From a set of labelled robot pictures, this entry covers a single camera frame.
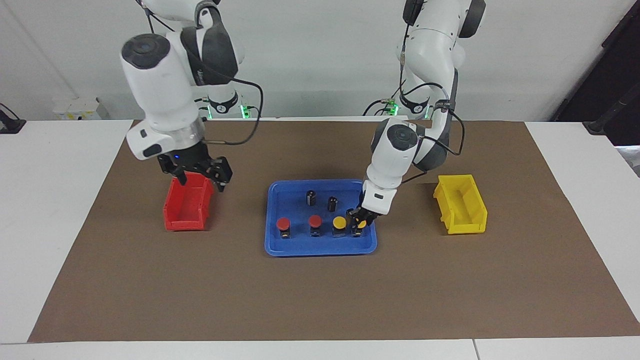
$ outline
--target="white wall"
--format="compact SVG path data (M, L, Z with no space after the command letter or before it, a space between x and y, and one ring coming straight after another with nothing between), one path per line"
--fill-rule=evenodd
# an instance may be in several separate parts
M548 119L634 2L486 1L482 28L460 40L466 119ZM265 116L358 115L395 90L403 4L223 0L220 9L246 47L238 76L265 89ZM97 96L113 118L140 118L118 54L146 32L134 0L0 0L0 101L50 119L53 97Z

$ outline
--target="tabletop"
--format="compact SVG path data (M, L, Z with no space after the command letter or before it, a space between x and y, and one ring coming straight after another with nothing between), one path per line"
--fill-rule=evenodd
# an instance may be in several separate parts
M582 359L615 354L631 359L640 349L638 337L21 344L38 318L130 125L128 120L29 122L18 136L0 139L0 270L5 274L0 280L0 358L225 354L247 359L475 359L479 354L483 359L507 359L518 354L528 359ZM606 138L588 135L581 124L528 123L527 128L638 318L640 243L635 224L640 213L640 179Z

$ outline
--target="brown paper mat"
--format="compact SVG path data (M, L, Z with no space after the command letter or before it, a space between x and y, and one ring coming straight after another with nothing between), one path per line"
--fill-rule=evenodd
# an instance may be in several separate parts
M523 123L468 123L463 156L401 187L371 255L267 255L268 186L362 178L376 125L266 122L246 145L212 147L234 178L206 232L164 230L170 177L124 144L29 341L640 335ZM209 123L207 137L250 128ZM445 234L438 174L473 174L484 234Z

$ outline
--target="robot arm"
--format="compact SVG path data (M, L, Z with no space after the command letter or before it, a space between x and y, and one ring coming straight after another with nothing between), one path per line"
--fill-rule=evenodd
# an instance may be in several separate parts
M178 13L176 19L184 20L186 13ZM127 133L127 142L140 160L157 156L162 171L182 184L184 171L199 172L223 191L232 171L226 158L209 156L191 87L228 85L237 73L237 58L215 2L199 1L191 13L196 26L166 38L138 35L122 47L127 82L145 111L145 120Z
M456 63L460 60L454 51L456 40L473 35L483 13L484 0L407 0L404 19L415 26L408 34L406 48L399 48L406 81L396 103L403 105L405 113L424 118L429 100L438 99L432 125L427 128L393 117L381 122L371 144L371 164L360 204L347 212L352 229L361 221L371 224L377 216L388 214L411 164L426 172L444 163L446 150L429 138L449 144L449 109L455 105ZM418 87L424 83L436 83L440 88ZM415 90L405 93L405 89Z
M172 21L194 22L194 9L202 0L143 0L144 6L163 19ZM220 0L209 1L214 5L220 4Z

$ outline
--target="blue tray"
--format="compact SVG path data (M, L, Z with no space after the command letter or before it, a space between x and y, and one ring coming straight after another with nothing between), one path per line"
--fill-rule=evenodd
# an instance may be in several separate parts
M316 205L307 205L307 191L316 192ZM358 206L362 182L360 180L288 180L276 181L269 187L267 225L264 249L273 256L321 256L369 254L376 250L378 239L375 224L364 229L360 237L349 234L334 238L333 218L344 216L349 208ZM329 197L338 198L337 209L327 210ZM308 219L320 215L323 220L319 237L309 235ZM281 217L291 221L291 237L283 239L276 227Z

